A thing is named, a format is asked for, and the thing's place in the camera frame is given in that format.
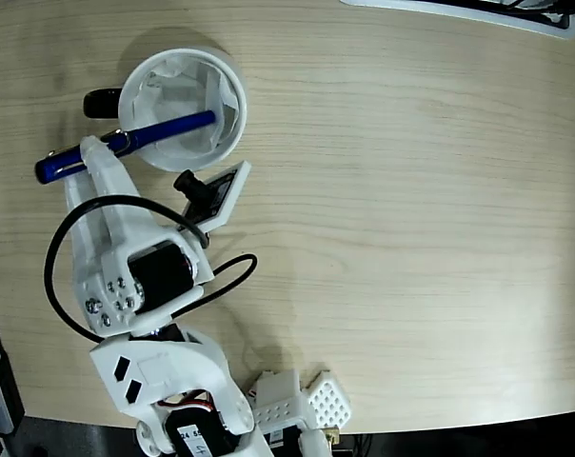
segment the white plastic part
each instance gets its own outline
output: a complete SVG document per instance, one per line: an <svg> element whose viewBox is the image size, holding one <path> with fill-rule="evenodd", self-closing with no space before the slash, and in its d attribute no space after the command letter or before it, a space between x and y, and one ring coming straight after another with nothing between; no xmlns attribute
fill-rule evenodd
<svg viewBox="0 0 575 457"><path fill-rule="evenodd" d="M234 60L225 52L208 47L192 47L165 50L149 57L131 73L123 86L118 103L120 126L123 130L144 127L143 125L139 125L134 117L132 102L139 93L141 84L150 72L163 61L172 57L191 57L218 68L227 77L231 89L236 95L239 110L238 118L230 134L210 153L193 155L188 153L188 151L176 150L169 146L165 148L163 142L160 142L158 145L148 145L140 149L137 155L152 166L165 171L181 172L185 169L191 169L193 171L205 169L220 162L232 152L243 135L248 118L248 97L245 77Z"/></svg>
<svg viewBox="0 0 575 457"><path fill-rule="evenodd" d="M331 455L326 437L317 427L313 407L300 389L296 370L265 373L252 391L255 391L254 421L264 434L296 426L302 432L299 445L304 457Z"/></svg>
<svg viewBox="0 0 575 457"><path fill-rule="evenodd" d="M217 181L228 174L234 173L234 177L230 181L228 189L222 189L224 191L225 197L224 201L222 202L222 206L218 210L218 212L209 219L202 221L197 224L198 228L201 229L205 233L209 233L212 230L215 230L228 222L230 215L232 214L232 210L234 209L235 205L237 204L237 200L239 195L241 195L241 191L243 190L243 186L248 179L249 171L251 170L251 164L248 161L243 161L234 167L230 167L221 171L220 173L216 174L215 176L209 178L205 181L205 184L209 185L214 181ZM188 212L188 208L190 207L190 203L184 209L184 215Z"/></svg>
<svg viewBox="0 0 575 457"><path fill-rule="evenodd" d="M149 427L143 422L138 422L137 426L135 426L135 437L137 438L137 444L148 457L161 455L161 449L156 446Z"/></svg>
<svg viewBox="0 0 575 457"><path fill-rule="evenodd" d="M322 371L313 381L307 389L307 400L319 428L343 428L353 414L347 394L329 371Z"/></svg>
<svg viewBox="0 0 575 457"><path fill-rule="evenodd" d="M304 431L299 438L300 451L303 456L331 456L332 450L322 430Z"/></svg>
<svg viewBox="0 0 575 457"><path fill-rule="evenodd" d="M98 195L139 196L125 167L105 143L86 137L81 151L88 172L65 179L69 210ZM82 217L70 234L76 299L90 328L104 338L126 332L140 335L163 327L171 321L173 312L203 295L203 288L195 286L157 309L135 313L145 297L138 293L129 271L132 256L169 242L190 262L195 283L199 264L205 266L205 272L209 270L208 260L200 256L202 251L193 237L187 239L175 228L160 227L146 209L104 207ZM87 305L91 302L95 304L94 312Z"/></svg>
<svg viewBox="0 0 575 457"><path fill-rule="evenodd" d="M174 452L164 430L169 411L157 402L183 392L206 390L227 430L235 435L253 431L252 411L220 347L193 328L181 331L185 342L132 341L119 335L90 352L118 410L144 423L147 439L164 453Z"/></svg>
<svg viewBox="0 0 575 457"><path fill-rule="evenodd" d="M430 1L417 0L341 0L341 2L357 7L387 8L391 10L406 10L429 12L443 16L460 17L474 21L488 22L502 26L513 27L515 29L529 30L558 38L573 38L575 36L575 15L569 17L569 26L563 30L557 27L548 26L538 22L493 12L480 11L472 8L454 7Z"/></svg>

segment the white cup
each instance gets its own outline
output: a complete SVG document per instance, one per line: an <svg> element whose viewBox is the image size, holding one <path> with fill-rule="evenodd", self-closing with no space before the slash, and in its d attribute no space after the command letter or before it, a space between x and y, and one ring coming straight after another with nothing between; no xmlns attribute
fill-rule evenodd
<svg viewBox="0 0 575 457"><path fill-rule="evenodd" d="M248 118L245 78L237 64L225 52L208 47L192 47L164 50L152 55L142 62L127 78L118 100L118 120L122 130L140 129L141 127L167 120L158 119L153 109L139 109L135 112L133 102L152 71L167 59L175 56L192 57L199 62L211 64L226 76L236 95L237 119L226 137L222 138L208 152L200 153L200 151L187 150L180 147L180 144L176 141L164 140L145 146L136 151L136 154L152 166L165 171L181 172L185 169L193 171L205 169L220 162L232 152L241 139L241 135L243 135ZM193 112L179 113L179 115L188 114L193 114Z"/></svg>

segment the wooden table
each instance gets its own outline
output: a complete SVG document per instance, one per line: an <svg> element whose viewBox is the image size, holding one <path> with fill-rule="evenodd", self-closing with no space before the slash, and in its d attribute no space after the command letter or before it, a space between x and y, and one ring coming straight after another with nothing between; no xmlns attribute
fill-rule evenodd
<svg viewBox="0 0 575 457"><path fill-rule="evenodd" d="M0 330L29 415L133 424L47 302L66 209L32 166L115 126L85 119L88 90L193 44L249 83L241 144L202 174L253 164L210 252L260 267L184 319L239 382L331 368L351 432L575 410L575 40L335 0L0 0ZM126 163L184 205L174 174Z"/></svg>

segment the screw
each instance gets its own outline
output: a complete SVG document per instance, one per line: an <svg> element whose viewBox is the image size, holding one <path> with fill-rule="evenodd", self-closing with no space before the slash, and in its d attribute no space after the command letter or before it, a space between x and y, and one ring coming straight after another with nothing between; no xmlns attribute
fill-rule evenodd
<svg viewBox="0 0 575 457"><path fill-rule="evenodd" d="M135 291L139 295L139 298L144 298L144 288L142 287L142 283L140 283L138 280L135 280Z"/></svg>
<svg viewBox="0 0 575 457"><path fill-rule="evenodd" d="M101 306L102 303L99 300L95 300L94 298L89 298L85 302L85 308L89 314L97 314Z"/></svg>

